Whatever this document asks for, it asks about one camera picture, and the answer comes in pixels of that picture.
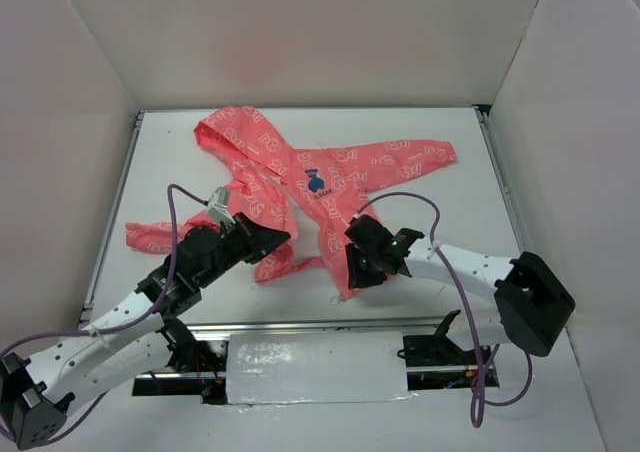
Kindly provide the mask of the pink bear print jacket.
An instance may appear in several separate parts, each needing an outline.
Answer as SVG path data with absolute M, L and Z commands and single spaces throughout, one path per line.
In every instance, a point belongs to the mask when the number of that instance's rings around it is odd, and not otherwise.
M 451 143 L 393 140 L 341 148 L 297 149 L 257 109 L 225 107 L 201 120 L 196 143 L 230 171 L 229 209 L 254 222 L 298 236 L 293 209 L 319 227 L 320 254 L 301 262 L 285 243 L 255 268 L 265 283 L 306 268 L 328 270 L 341 296 L 350 300 L 345 231 L 369 193 L 422 177 L 457 159 Z

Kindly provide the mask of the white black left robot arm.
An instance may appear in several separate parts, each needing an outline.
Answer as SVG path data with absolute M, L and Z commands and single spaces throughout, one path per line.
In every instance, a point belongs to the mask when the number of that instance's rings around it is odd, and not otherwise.
M 26 358 L 8 346 L 1 354 L 2 434 L 20 450 L 49 445 L 64 436 L 71 415 L 135 375 L 189 368 L 197 341 L 180 315 L 228 270 L 261 261 L 289 238 L 242 213 L 220 228 L 195 227 L 103 316 L 55 333 L 56 344 Z

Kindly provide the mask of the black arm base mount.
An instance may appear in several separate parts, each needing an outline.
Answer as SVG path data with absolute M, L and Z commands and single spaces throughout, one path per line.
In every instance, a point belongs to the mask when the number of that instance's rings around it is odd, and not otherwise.
M 405 335 L 396 355 L 408 368 L 445 370 L 467 365 L 465 353 L 443 335 Z

